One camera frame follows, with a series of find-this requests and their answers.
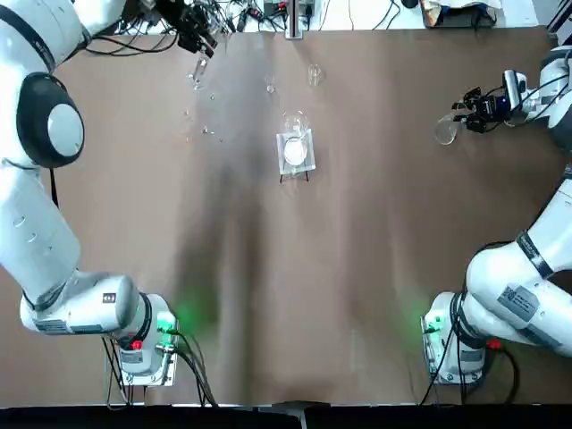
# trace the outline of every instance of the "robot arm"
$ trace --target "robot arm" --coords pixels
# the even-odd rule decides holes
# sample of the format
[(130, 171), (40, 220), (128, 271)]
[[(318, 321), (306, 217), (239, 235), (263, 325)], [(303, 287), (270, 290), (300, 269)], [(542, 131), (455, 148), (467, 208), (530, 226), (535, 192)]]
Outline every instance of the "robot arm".
[[(470, 113), (457, 120), (476, 132), (489, 123), (548, 117), (558, 146), (571, 150), (572, 92), (568, 90), (572, 49), (553, 49), (543, 61), (541, 84), (530, 89), (526, 76), (503, 74), (499, 96), (469, 91), (461, 105)], [(548, 279), (572, 268), (572, 166), (536, 222), (513, 242), (479, 251), (467, 269), (462, 293), (443, 292), (422, 317), (425, 360), (441, 383), (477, 382), (487, 339), (542, 346), (572, 357), (572, 296)]]
[[(177, 326), (166, 302), (139, 292), (126, 275), (79, 271), (80, 244), (39, 179), (39, 168), (75, 161), (84, 144), (80, 112), (52, 72), (115, 24), (125, 3), (0, 0), (0, 264), (22, 287), (28, 329), (108, 334), (120, 346), (128, 383), (170, 385), (175, 339), (167, 331)], [(182, 0), (157, 3), (171, 8), (166, 18), (180, 45), (212, 55), (216, 22)]]
[(549, 129), (557, 145), (572, 149), (564, 138), (565, 130), (572, 128), (572, 113), (566, 117), (572, 105), (572, 96), (568, 94), (571, 54), (570, 46), (552, 49), (543, 60), (537, 88), (527, 86), (523, 73), (506, 70), (499, 88), (485, 95), (479, 87), (468, 91), (463, 100), (453, 104), (453, 109), (458, 110), (454, 120), (463, 122), (468, 130), (483, 133), (502, 122), (514, 126), (550, 117)]

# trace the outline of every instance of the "black band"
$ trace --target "black band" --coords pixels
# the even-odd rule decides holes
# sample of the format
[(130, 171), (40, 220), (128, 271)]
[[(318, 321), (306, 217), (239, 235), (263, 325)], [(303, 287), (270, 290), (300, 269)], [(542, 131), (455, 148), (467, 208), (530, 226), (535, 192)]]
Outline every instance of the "black band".
[(518, 235), (516, 242), (543, 279), (548, 279), (551, 275), (554, 274), (550, 266), (546, 263), (543, 256), (534, 245), (533, 241), (530, 240), (528, 232), (522, 231)]
[(151, 301), (149, 301), (149, 298), (145, 293), (140, 292), (139, 295), (143, 298), (143, 302), (145, 303), (145, 319), (143, 320), (143, 324), (139, 328), (139, 331), (131, 339), (131, 342), (143, 341), (147, 337), (149, 328), (151, 327), (151, 320), (153, 319), (153, 308), (151, 307)]
[(31, 26), (23, 20), (17, 13), (11, 11), (6, 6), (0, 5), (0, 20), (18, 31), (31, 46), (36, 50), (49, 72), (55, 70), (55, 59), (52, 51), (47, 47), (46, 42)]
[(486, 344), (486, 340), (467, 322), (465, 314), (463, 313), (462, 297), (462, 293), (456, 293), (449, 304), (449, 317), (452, 323), (452, 329), (463, 344), (471, 349), (482, 349)]

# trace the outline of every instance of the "brown table surface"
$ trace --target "brown table surface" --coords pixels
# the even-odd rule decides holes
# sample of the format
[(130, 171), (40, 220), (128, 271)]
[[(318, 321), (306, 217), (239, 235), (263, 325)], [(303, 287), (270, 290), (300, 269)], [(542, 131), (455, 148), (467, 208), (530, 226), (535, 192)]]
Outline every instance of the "brown table surface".
[[(417, 402), (428, 383), (419, 317), (438, 292), (460, 289), (477, 248), (532, 222), (566, 162), (541, 124), (464, 131), (449, 147), (433, 126), (505, 69), (534, 84), (549, 49), (541, 28), (311, 32), (295, 43), (243, 34), (218, 49), (199, 93), (186, 77), (197, 56), (177, 47), (78, 55), (58, 76), (86, 146), (57, 183), (80, 268), (128, 273), (185, 317), (194, 307), (184, 327), (220, 402)], [(317, 88), (310, 63), (325, 73)], [(298, 110), (317, 169), (280, 185), (274, 134)], [(2, 284), (0, 404), (103, 403), (100, 340), (27, 332), (19, 288), (5, 273)], [(572, 361), (510, 349), (517, 401), (572, 399)], [(471, 400), (502, 400), (511, 377), (499, 357)], [(458, 400), (455, 387), (439, 393)], [(148, 403), (196, 400), (184, 365), (175, 387), (147, 393)]]

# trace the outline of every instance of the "label sticker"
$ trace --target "label sticker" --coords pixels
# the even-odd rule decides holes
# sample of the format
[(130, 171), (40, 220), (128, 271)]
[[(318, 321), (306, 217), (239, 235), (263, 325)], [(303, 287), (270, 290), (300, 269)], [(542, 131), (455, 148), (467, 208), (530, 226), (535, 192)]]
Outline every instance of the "label sticker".
[(533, 292), (514, 284), (509, 284), (497, 301), (525, 322), (530, 322), (540, 306), (538, 298)]
[(483, 356), (484, 350), (461, 350), (460, 359), (463, 362), (480, 362)]
[(529, 324), (524, 329), (519, 329), (518, 332), (534, 344), (548, 347), (549, 349), (556, 349), (562, 345), (561, 342), (553, 339), (548, 333), (533, 324)]
[(38, 330), (46, 335), (62, 335), (69, 333), (63, 320), (45, 320), (35, 322)]
[(121, 351), (121, 359), (123, 364), (140, 364), (143, 362), (142, 351), (125, 352)]

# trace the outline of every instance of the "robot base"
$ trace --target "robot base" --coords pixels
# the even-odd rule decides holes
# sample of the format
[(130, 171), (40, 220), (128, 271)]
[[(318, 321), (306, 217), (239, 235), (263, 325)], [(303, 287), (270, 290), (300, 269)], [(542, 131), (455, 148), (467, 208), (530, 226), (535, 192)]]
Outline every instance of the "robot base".
[(177, 355), (165, 350), (172, 350), (177, 338), (162, 330), (178, 329), (178, 323), (162, 297), (149, 294), (147, 298), (152, 308), (151, 327), (143, 340), (142, 349), (134, 352), (141, 356), (139, 362), (130, 358), (128, 353), (131, 352), (120, 351), (123, 380), (129, 386), (172, 386)]
[[(427, 326), (425, 325), (425, 320), (421, 317), (421, 332), (426, 332)], [(443, 343), (446, 343), (447, 337), (444, 338), (443, 343), (441, 342), (441, 338), (437, 338), (438, 332), (434, 333), (426, 333), (422, 334), (423, 338), (423, 358), (425, 360), (425, 366), (427, 367), (427, 371), (429, 373), (430, 379), (433, 379), (435, 373), (437, 372), (437, 367), (439, 366), (442, 356), (443, 356)], [(457, 349), (457, 336), (453, 333), (450, 342), (453, 342), (453, 337), (455, 339), (454, 349)], [(447, 354), (450, 354), (450, 350), (453, 347), (449, 343), (449, 347), (447, 348)], [(441, 367), (441, 371), (439, 371), (439, 376), (435, 378), (434, 384), (461, 384), (460, 376), (458, 374), (458, 369), (455, 367), (455, 371), (444, 371), (443, 368), (445, 364)], [(481, 377), (483, 376), (483, 371), (478, 370), (474, 371), (471, 374), (465, 375), (465, 384), (473, 384), (479, 383)]]
[[(451, 333), (453, 321), (450, 306), (454, 297), (451, 292), (441, 293), (429, 313), (421, 317), (423, 356), (427, 371), (433, 379), (442, 362), (435, 383), (461, 384), (460, 373), (464, 375), (466, 384), (479, 383), (483, 377), (484, 349), (471, 349), (461, 341), (458, 354), (457, 334)], [(449, 345), (445, 347), (450, 333)]]

